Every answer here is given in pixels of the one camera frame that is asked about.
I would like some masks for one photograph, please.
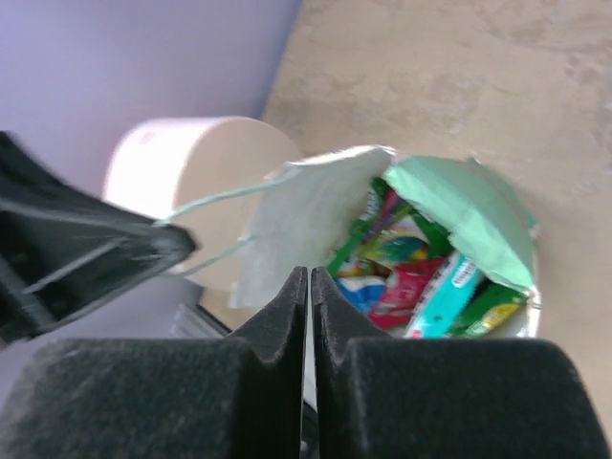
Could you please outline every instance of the light green paper bag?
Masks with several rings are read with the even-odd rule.
[[[474,159],[412,156],[384,179],[405,200],[450,231],[452,246],[493,282],[520,292],[536,284],[536,220],[513,188]]]

